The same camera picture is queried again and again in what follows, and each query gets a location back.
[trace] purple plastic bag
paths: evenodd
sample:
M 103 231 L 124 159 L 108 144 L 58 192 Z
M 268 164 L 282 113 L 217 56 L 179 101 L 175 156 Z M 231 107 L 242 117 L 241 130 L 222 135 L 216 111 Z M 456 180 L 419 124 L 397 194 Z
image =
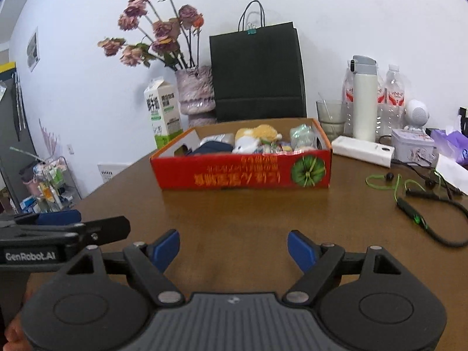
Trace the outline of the purple plastic bag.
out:
M 446 135 L 444 130 L 437 129 L 431 132 L 431 138 L 439 153 L 454 159 L 459 165 L 468 165 L 468 138 L 462 133 L 455 131 Z

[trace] flower bouquet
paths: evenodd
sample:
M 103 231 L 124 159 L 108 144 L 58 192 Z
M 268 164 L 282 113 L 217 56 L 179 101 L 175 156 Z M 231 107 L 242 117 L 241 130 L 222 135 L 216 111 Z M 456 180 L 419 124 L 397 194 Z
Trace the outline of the flower bouquet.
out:
M 144 64 L 150 66 L 150 62 L 159 60 L 174 71 L 198 68 L 200 43 L 200 28 L 203 26 L 203 15 L 190 6 L 184 5 L 176 9 L 172 0 L 169 1 L 175 17 L 163 21 L 150 0 L 129 0 L 127 8 L 118 19 L 121 30 L 140 30 L 144 37 L 141 42 L 128 44 L 124 38 L 106 38 L 98 42 L 98 46 L 104 49 L 106 56 L 114 56 L 122 50 L 120 61 L 127 66 Z M 153 21 L 148 14 L 148 7 L 155 16 Z M 151 34 L 142 27 L 141 20 L 147 20 L 151 26 Z M 189 56 L 185 58 L 180 50 L 179 37 L 183 35 L 189 49 Z M 197 42 L 197 61 L 195 62 L 192 43 Z

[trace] milk carton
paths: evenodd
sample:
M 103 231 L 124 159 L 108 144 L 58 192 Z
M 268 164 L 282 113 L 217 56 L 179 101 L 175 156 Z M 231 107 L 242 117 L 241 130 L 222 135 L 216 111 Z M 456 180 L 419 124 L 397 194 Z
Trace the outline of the milk carton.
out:
M 159 149 L 182 133 L 179 105 L 174 91 L 174 86 L 164 79 L 152 80 L 144 91 L 154 139 Z

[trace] green citrus picture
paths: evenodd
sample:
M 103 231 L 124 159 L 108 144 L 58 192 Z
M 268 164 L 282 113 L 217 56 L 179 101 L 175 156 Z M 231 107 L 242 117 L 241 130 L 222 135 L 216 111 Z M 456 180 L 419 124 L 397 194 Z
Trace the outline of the green citrus picture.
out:
M 325 176 L 324 160 L 314 156 L 303 156 L 291 167 L 291 179 L 302 187 L 315 186 Z

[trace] gray ribbed plate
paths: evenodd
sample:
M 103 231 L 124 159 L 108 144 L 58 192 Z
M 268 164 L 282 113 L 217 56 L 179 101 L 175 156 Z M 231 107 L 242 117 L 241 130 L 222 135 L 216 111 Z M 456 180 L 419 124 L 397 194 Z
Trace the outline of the gray ribbed plate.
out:
M 305 309 L 273 293 L 195 294 L 183 307 L 159 311 L 122 351 L 345 351 Z

